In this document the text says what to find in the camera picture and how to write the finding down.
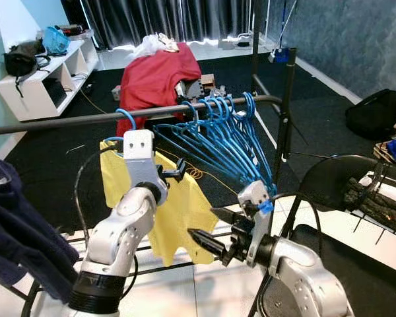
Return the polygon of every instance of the yellow shirt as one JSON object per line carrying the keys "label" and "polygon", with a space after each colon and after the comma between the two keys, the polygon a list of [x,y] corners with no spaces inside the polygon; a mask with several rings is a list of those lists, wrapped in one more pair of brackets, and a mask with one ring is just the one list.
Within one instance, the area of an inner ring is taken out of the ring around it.
{"label": "yellow shirt", "polygon": [[[100,149],[113,145],[113,142],[101,142]],[[156,152],[155,163],[164,170],[176,169],[176,164],[164,155]],[[101,173],[107,206],[113,208],[131,187],[131,180],[122,157],[116,151],[107,151],[100,156]],[[218,219],[210,212],[211,205],[196,181],[187,173],[178,183],[173,178],[168,199],[157,207],[154,228],[149,232],[152,252],[169,266],[179,247],[187,250],[196,264],[209,264],[213,255],[198,246],[187,233],[188,228],[203,229],[212,232]]]}

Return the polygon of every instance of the black metal pole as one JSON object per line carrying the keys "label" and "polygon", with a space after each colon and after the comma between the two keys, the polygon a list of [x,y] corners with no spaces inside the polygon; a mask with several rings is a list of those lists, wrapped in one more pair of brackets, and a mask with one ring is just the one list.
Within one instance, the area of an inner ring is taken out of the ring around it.
{"label": "black metal pole", "polygon": [[280,169],[282,164],[282,156],[285,159],[289,158],[290,154],[290,97],[292,95],[293,80],[295,76],[295,61],[296,61],[296,48],[289,49],[289,60],[286,64],[286,87],[284,90],[283,102],[280,107],[279,118],[279,134],[277,137],[277,149],[274,163],[274,177],[273,182],[277,184],[280,176]]}
{"label": "black metal pole", "polygon": [[[293,80],[295,76],[295,66],[296,66],[296,48],[290,48],[289,51],[289,60],[286,64],[286,87],[284,90],[283,101],[280,107],[280,116],[279,116],[279,136],[277,137],[277,149],[276,149],[276,156],[275,156],[275,163],[273,167],[273,183],[277,184],[279,181],[280,176],[280,169],[281,169],[281,162],[282,162],[282,155],[287,159],[290,154],[290,133],[291,133],[291,123],[290,123],[290,97],[292,96],[292,86]],[[263,281],[261,282],[258,292],[254,298],[252,303],[252,307],[249,310],[248,317],[253,317],[254,314],[257,312],[257,307],[261,305],[261,301],[263,298],[263,293],[267,289],[268,283],[270,283],[271,276],[269,272],[265,272]]]}
{"label": "black metal pole", "polygon": [[[274,96],[255,96],[254,100],[258,101],[269,101],[271,104],[281,105],[282,100],[280,98]],[[233,99],[235,104],[244,104],[246,103],[245,98],[235,98]],[[215,107],[216,104],[214,102],[209,102],[212,107]],[[193,104],[193,107],[197,110],[206,108],[205,104],[198,103]],[[144,110],[134,110],[131,111],[130,114],[136,117],[149,117],[157,114],[174,114],[176,112],[188,112],[191,111],[190,107],[184,104],[178,104],[177,106],[167,106],[167,107],[159,107],[159,108],[149,108]],[[92,124],[92,123],[102,123],[102,122],[110,122],[114,120],[125,119],[126,117],[120,113],[111,113],[111,114],[95,114],[91,116],[80,116],[73,118],[63,118],[63,119],[52,119],[52,120],[42,120],[36,122],[26,122],[20,123],[16,125],[8,125],[4,127],[0,127],[0,134],[6,133],[14,133],[21,131],[36,131],[43,129],[53,129],[57,127],[69,127],[74,125],[82,125],[82,124]]]}
{"label": "black metal pole", "polygon": [[[253,42],[252,42],[252,75],[258,73],[258,42],[259,42],[259,29],[261,28],[261,0],[255,0],[253,2]],[[251,78],[251,92],[255,91],[255,82]]]}
{"label": "black metal pole", "polygon": [[286,138],[284,140],[283,157],[287,160],[290,157],[290,138],[292,137],[292,116],[290,115],[290,99],[292,98],[292,88],[295,79],[296,70],[296,48],[289,49],[289,60],[286,64],[286,92],[283,96],[283,103],[285,111],[288,114],[288,124],[286,127]]}
{"label": "black metal pole", "polygon": [[38,294],[38,290],[40,289],[40,284],[36,280],[32,282],[32,286],[29,290],[27,299],[25,300],[25,304],[22,308],[21,317],[29,317],[31,316],[32,305],[34,304],[35,298]]}

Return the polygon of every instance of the clothes rack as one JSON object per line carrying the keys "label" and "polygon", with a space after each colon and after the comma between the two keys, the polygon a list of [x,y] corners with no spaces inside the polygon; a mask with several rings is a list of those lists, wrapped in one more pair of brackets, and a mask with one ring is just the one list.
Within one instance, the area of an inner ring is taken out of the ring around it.
{"label": "clothes rack", "polygon": [[[258,34],[260,32],[260,24],[261,24],[261,0],[255,0],[253,11],[254,11],[254,26],[253,26],[253,34]],[[251,91],[254,93],[254,100],[256,102],[268,102],[275,114],[279,117],[279,131],[277,137],[277,148],[275,154],[275,163],[273,166],[273,183],[277,184],[280,176],[280,169],[281,169],[281,162],[282,158],[288,159],[290,156],[290,134],[291,134],[291,122],[290,122],[290,97],[292,94],[292,86],[294,82],[294,75],[295,75],[295,67],[296,67],[296,48],[289,49],[289,60],[286,64],[286,82],[284,84],[284,94],[283,98],[278,98],[275,96],[271,96],[269,94],[268,89],[265,87],[261,79],[258,77],[258,43],[259,43],[259,36],[253,37],[253,51],[252,51],[252,66],[251,66]],[[257,89],[262,92],[262,94],[258,95]],[[245,98],[235,98],[233,99],[235,104],[245,104]],[[214,102],[209,102],[212,107],[215,107]],[[192,106],[196,109],[203,109],[207,106],[202,103],[192,104]],[[189,112],[191,111],[189,106],[178,104],[173,106],[167,107],[160,107],[160,108],[149,108],[144,110],[134,110],[129,112],[132,117],[149,117],[157,114],[173,114],[179,112]],[[26,123],[19,123],[16,125],[8,125],[0,127],[0,135],[1,134],[8,134],[8,133],[15,133],[21,131],[38,131],[42,129],[53,129],[57,127],[71,127],[74,125],[83,125],[83,124],[92,124],[92,123],[103,123],[103,122],[111,122],[114,120],[121,120],[125,119],[126,117],[121,113],[112,113],[112,114],[97,114],[97,115],[90,115],[90,116],[80,116],[74,118],[63,118],[63,119],[52,119],[52,120],[41,120],[36,122],[26,122]],[[226,236],[230,233],[223,233],[223,234],[216,234],[214,237],[218,236]],[[68,240],[68,242],[75,242],[84,240],[84,238],[78,238],[74,240]],[[137,249],[137,252],[143,250],[149,250],[150,246],[145,246]],[[185,262],[182,264],[171,265],[168,267],[157,267],[154,269],[148,269],[144,271],[139,271],[138,275],[154,273],[157,271],[166,271],[168,269],[174,269],[177,267],[184,267],[193,265],[193,262]],[[260,300],[262,298],[262,291],[264,289],[264,284],[266,280],[268,280],[269,275],[266,273],[264,276],[263,282],[257,292],[251,310],[248,316],[254,316],[255,312],[257,311],[257,305],[260,304]],[[24,307],[22,309],[21,316],[22,317],[29,317],[32,305],[34,304],[36,295],[39,291],[43,291],[37,281],[34,281],[30,291],[27,295],[19,291],[14,287],[7,287],[12,293],[16,296],[25,300]]]}

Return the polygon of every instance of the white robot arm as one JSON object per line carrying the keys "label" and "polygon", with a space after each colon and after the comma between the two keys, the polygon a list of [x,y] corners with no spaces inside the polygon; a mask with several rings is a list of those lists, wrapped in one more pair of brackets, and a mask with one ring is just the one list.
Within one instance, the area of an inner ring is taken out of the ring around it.
{"label": "white robot arm", "polygon": [[182,160],[175,171],[164,172],[155,165],[153,138],[149,130],[128,131],[123,136],[131,189],[110,216],[92,230],[64,316],[119,316],[118,306],[135,251],[154,225],[156,206],[166,201],[165,178],[180,181],[185,172]]}
{"label": "white robot arm", "polygon": [[[131,177],[131,189],[113,208],[111,215],[92,231],[79,278],[71,292],[66,317],[118,317],[118,306],[133,256],[142,238],[154,225],[156,206],[166,201],[167,177],[183,178],[185,164],[175,171],[162,171],[154,162],[148,130],[128,131],[123,153]],[[247,186],[238,201],[246,216],[227,209],[213,209],[222,220],[233,224],[229,251],[211,234],[188,229],[192,238],[218,255],[224,265],[232,258],[268,268],[292,292],[304,317],[353,317],[340,281],[327,271],[311,249],[285,238],[271,236],[272,213],[262,181]]]}
{"label": "white robot arm", "polygon": [[212,209],[218,218],[233,225],[229,251],[205,231],[188,231],[199,245],[217,255],[225,266],[236,258],[246,260],[250,267],[256,264],[266,267],[271,276],[288,287],[303,317],[354,317],[341,282],[324,268],[313,250],[270,235],[273,206],[269,204],[267,209],[264,202],[268,197],[259,180],[238,195],[246,216],[224,208]]}

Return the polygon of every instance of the metal rail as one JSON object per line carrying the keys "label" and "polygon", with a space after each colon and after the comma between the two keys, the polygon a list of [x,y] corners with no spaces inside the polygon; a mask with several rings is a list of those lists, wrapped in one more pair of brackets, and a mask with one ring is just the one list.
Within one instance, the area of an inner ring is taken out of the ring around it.
{"label": "metal rail", "polygon": [[[254,97],[255,101],[267,101],[273,105],[280,106],[282,104],[282,100],[280,98],[274,96],[256,96]],[[245,104],[245,98],[235,98],[233,99],[235,104]],[[216,104],[212,101],[209,102],[212,107],[216,107]],[[204,109],[207,106],[203,103],[192,104],[192,106],[196,109]],[[174,114],[176,112],[188,112],[191,111],[190,107],[185,104],[178,104],[175,106],[167,106],[167,107],[159,107],[159,108],[149,108],[142,110],[134,110],[129,113],[134,117],[149,117],[155,116],[158,114]],[[79,116],[72,118],[62,118],[62,119],[52,119],[52,120],[41,120],[35,122],[25,122],[16,125],[7,125],[4,127],[0,127],[0,134],[6,133],[14,133],[21,131],[38,131],[43,129],[53,129],[57,127],[70,127],[74,125],[85,125],[85,124],[93,124],[93,123],[102,123],[102,122],[111,122],[114,120],[126,119],[126,117],[118,112],[114,112],[111,114],[93,114],[90,116]]]}

